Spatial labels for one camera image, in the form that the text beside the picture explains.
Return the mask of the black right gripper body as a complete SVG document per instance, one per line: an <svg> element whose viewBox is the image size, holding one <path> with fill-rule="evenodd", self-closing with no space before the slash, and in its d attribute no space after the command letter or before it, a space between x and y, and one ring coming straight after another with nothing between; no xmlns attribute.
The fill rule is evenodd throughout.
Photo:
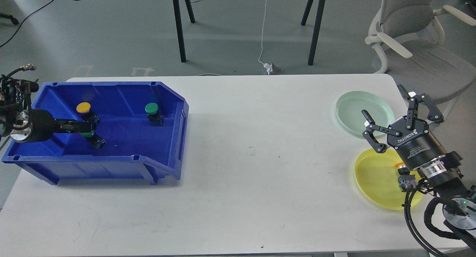
<svg viewBox="0 0 476 257"><path fill-rule="evenodd" d="M421 119L399 118L388 126L387 144L394 148L403 164L397 164L399 175L417 171L421 177L439 177L451 172L450 154Z"/></svg>

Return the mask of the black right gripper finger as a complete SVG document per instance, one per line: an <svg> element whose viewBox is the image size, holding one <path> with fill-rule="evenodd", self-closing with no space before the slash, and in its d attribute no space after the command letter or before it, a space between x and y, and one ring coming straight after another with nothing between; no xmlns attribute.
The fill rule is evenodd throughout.
<svg viewBox="0 0 476 257"><path fill-rule="evenodd" d="M364 126L366 127L366 129L362 132L362 136L367 140L367 142L375 150L375 152L386 152L388 146L386 144L379 143L376 137L374 136L374 132L378 131L383 134L395 136L395 130L376 125L374 119L371 117L370 113L367 110L362 110L361 113L366 119L366 121L364 122Z"/></svg>
<svg viewBox="0 0 476 257"><path fill-rule="evenodd" d="M415 120L418 118L418 105L424 103L429 109L427 120L435 123L444 122L444 116L442 112L437 108L437 105L432 101L428 94L418 95L414 91L406 91L403 85L398 84L398 91L404 94L404 98L409 101L408 110L406 115L406 128L413 128Z"/></svg>

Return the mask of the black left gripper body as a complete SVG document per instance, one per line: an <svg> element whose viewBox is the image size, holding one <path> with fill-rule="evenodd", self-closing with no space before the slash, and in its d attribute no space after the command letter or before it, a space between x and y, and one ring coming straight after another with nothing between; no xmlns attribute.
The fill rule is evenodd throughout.
<svg viewBox="0 0 476 257"><path fill-rule="evenodd" d="M31 109L17 113L15 128L10 137L17 143L42 142L55 133L79 133L80 125L75 119L54 118L42 109Z"/></svg>

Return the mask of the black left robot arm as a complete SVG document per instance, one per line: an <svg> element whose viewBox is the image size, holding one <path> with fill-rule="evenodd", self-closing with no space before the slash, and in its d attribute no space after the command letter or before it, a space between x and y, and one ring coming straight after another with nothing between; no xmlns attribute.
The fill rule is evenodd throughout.
<svg viewBox="0 0 476 257"><path fill-rule="evenodd" d="M94 148L101 149L106 141L96 132L100 118L90 103L77 105L80 121L54 118L47 110L32 108L31 94L39 91L39 84L12 76L20 71L34 70L34 64L26 64L1 75L1 137L10 137L17 143L33 143L49 140L55 133L80 134Z"/></svg>

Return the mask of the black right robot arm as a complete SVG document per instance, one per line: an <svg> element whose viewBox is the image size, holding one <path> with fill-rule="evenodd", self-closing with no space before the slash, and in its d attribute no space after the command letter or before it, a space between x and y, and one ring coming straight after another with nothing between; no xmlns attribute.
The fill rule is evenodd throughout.
<svg viewBox="0 0 476 257"><path fill-rule="evenodd" d="M447 152L430 131L429 122L442 123L444 116L428 94L406 91L402 85L398 89L408 95L406 115L383 127L362 110L366 119L362 135L375 152L381 154L391 147L402 160L396 167L399 186L406 193L403 214L421 247L433 256L445 256L423 238L412 220L411 203L418 192L433 196L423 214L427 229L439 237L462 240L475 250L475 235L470 233L476 228L475 186L464 186L459 169L462 157L455 151Z"/></svg>

